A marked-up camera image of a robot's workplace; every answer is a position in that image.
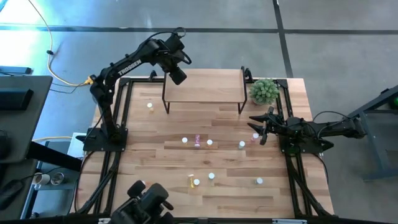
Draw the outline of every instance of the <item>black table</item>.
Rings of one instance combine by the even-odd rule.
[[[0,91],[2,88],[30,88],[34,92],[26,110],[0,111],[0,129],[7,131],[11,140],[11,153],[0,159],[0,186],[12,179],[33,175],[37,161],[80,171],[81,160],[32,142],[51,82],[50,76],[0,77]],[[7,209],[1,211],[0,220],[21,217],[31,182],[32,178],[24,180],[24,189]]]

